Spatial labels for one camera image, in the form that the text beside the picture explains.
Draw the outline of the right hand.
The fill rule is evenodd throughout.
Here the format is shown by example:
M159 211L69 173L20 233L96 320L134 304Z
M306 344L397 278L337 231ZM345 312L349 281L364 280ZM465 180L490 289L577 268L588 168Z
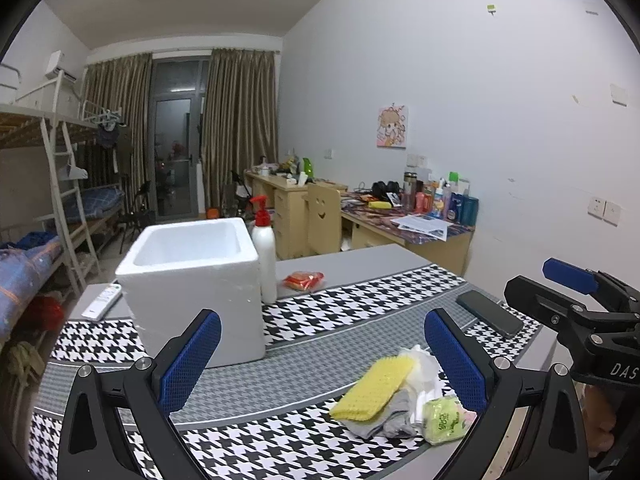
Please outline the right hand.
M596 457L600 453L608 452L614 444L613 429L616 417L610 402L600 388L585 385L582 419L589 456Z

